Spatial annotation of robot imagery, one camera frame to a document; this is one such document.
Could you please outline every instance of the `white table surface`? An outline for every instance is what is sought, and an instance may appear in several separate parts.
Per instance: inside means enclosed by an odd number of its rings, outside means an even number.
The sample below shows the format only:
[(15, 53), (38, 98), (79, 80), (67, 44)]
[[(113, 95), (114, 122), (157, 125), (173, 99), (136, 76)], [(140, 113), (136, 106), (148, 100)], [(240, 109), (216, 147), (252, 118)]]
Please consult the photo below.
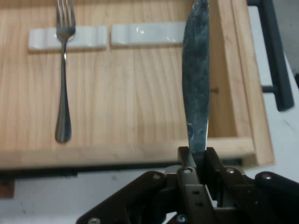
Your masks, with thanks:
[[(256, 7), (250, 7), (249, 13), (261, 83), (271, 84)], [(299, 182), (299, 90), (289, 65), (288, 70), (295, 107), (280, 113), (276, 109), (274, 95), (264, 95), (276, 164), (246, 170), (250, 177), (261, 171), (271, 171)], [(79, 216), (145, 171), (85, 173), (69, 178), (17, 180), (14, 199), (0, 200), (0, 224), (73, 224)]]

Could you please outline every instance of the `wooden drawer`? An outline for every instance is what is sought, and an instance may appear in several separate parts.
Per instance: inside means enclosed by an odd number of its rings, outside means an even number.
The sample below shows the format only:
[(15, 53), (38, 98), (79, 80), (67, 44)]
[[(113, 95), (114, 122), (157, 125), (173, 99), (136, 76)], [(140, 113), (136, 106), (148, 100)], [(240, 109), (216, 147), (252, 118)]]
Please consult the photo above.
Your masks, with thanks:
[[(192, 1), (76, 0), (78, 25), (186, 21)], [(69, 51), (72, 139), (55, 141), (60, 53), (28, 52), (31, 28), (55, 26), (55, 1), (0, 3), (0, 168), (175, 161), (186, 146), (182, 46)], [(273, 162), (245, 1), (210, 0), (208, 146), (248, 165)]]

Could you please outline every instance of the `knife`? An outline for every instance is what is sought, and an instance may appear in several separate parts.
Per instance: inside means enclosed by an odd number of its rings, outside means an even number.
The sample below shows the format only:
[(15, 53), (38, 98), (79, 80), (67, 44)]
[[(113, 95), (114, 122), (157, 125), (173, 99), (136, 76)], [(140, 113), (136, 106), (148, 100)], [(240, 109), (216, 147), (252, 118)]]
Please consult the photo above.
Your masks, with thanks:
[(195, 0), (183, 40), (182, 87), (189, 148), (206, 149), (209, 119), (209, 1)]

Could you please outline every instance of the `chopstick rest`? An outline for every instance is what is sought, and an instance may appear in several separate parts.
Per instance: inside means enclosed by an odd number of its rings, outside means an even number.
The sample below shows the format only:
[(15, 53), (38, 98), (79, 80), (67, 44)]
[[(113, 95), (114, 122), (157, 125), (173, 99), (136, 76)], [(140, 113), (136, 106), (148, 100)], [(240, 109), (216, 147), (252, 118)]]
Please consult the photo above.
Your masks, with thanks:
[[(107, 26), (77, 26), (76, 34), (69, 40), (67, 49), (105, 48), (107, 43)], [(28, 49), (32, 51), (61, 49), (56, 28), (31, 29)]]
[(111, 45), (160, 45), (183, 42), (186, 22), (117, 24), (111, 29)]

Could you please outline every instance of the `fork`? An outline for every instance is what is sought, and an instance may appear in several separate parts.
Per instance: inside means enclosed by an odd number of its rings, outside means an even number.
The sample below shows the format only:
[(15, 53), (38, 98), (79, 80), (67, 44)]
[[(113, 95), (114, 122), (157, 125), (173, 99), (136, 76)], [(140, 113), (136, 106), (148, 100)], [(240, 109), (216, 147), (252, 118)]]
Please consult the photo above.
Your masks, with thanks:
[(71, 21), (69, 16), (68, 0), (57, 0), (56, 18), (57, 18), (57, 38), (62, 44), (61, 55), (61, 90), (59, 112), (56, 124), (55, 139), (59, 143), (65, 143), (71, 138), (71, 118), (67, 99), (66, 89), (66, 43), (76, 32), (76, 22), (73, 0), (70, 0)]

